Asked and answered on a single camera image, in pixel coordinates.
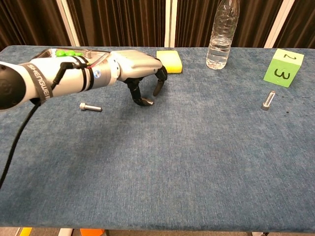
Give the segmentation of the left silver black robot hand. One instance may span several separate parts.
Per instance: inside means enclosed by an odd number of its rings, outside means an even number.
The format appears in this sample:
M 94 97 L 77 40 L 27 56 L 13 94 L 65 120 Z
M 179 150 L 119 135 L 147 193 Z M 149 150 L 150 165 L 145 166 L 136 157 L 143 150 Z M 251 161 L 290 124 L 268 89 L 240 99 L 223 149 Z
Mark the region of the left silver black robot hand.
M 127 84 L 132 100 L 139 106 L 152 106 L 154 104 L 152 100 L 141 96 L 139 83 L 143 78 L 155 75 L 157 85 L 153 96 L 157 96 L 168 78 L 167 70 L 162 62 L 137 50 L 112 51 L 110 55 L 120 68 L 118 80 Z

